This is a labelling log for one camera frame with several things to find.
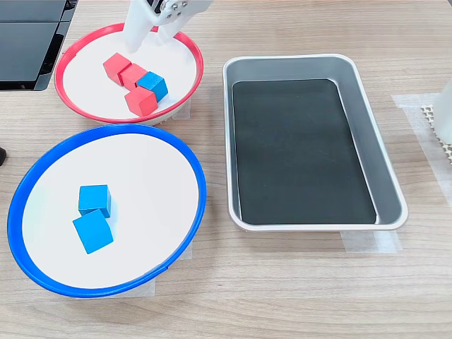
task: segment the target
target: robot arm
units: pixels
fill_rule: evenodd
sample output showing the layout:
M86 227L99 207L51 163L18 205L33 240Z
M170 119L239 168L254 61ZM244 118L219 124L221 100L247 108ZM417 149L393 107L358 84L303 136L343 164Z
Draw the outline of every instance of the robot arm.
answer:
M153 26L159 26L157 43L173 38L197 13L207 10L213 0L131 0L124 26L130 53L140 48Z

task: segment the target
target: red cube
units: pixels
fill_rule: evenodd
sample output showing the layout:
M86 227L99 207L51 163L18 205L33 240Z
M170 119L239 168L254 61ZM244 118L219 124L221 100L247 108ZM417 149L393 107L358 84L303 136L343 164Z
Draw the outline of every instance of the red cube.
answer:
M134 88L125 98L130 112L140 117L149 115L158 108L154 92L143 87Z
M122 55L120 55L120 53L116 53L114 56L104 62L104 68L107 72L108 77L120 86L124 85L121 79L121 72L131 65L132 63L127 58L124 58Z
M132 64L132 66L127 67L124 69L121 73L121 79L124 83L124 87L128 90L133 90L137 87L136 83L138 80L140 80L142 77L144 77L147 74L147 71L145 69L142 69L137 64Z

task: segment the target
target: red rim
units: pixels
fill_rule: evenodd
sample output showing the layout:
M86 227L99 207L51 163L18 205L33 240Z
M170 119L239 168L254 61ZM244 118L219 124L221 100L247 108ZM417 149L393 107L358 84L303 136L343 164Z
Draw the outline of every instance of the red rim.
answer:
M79 113L80 115L83 115L84 117L87 117L89 119L106 122L109 124L126 124L126 123L136 123L136 122L142 122L142 121L148 121L152 120L158 117L161 117L162 115L165 115L169 112L171 112L173 109L178 108L180 105L182 105L184 102L186 102L191 95L195 92L195 90L198 88L199 83L201 82L201 79L203 77L204 72L204 60L203 55L196 46L195 42L190 39L187 35L185 35L182 32L177 33L174 38L185 44L189 49L190 52L193 54L195 61L196 61L196 78L193 86L191 87L190 91L178 102L176 102L174 105L168 107L167 109L162 110L161 112L150 114L146 117L136 117L132 119L108 119L108 118L101 118L96 117L95 115L91 115L85 111L83 111L81 108L79 108L76 104L74 104L71 99L69 99L68 95L66 94L66 91L64 90L63 86L63 75L64 71L66 70L66 67L68 66L69 62L77 55L79 51L82 50L87 44L90 42L93 42L96 39L99 39L100 37L103 37L108 34L116 33L122 31L124 28L124 23L117 23L114 25L110 25L107 27L100 28L99 30L96 30L85 37L82 37L79 41L77 41L75 44L70 46L62 55L58 65L56 65L55 69L55 88L56 92L58 93L59 97L63 102L74 112ZM157 27L154 27L152 29L153 32L157 32Z

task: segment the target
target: tray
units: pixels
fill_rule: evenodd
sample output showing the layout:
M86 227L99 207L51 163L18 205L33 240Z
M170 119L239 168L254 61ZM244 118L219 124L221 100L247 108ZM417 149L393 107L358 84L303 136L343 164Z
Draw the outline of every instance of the tray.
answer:
M228 209L248 231L394 230L408 207L354 63L241 57L223 69Z

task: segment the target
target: white cylinder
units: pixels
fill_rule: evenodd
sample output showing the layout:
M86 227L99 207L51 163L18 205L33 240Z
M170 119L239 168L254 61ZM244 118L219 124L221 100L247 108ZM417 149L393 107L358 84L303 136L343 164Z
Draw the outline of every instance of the white cylinder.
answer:
M435 100L433 112L436 135L444 143L452 143L452 80Z

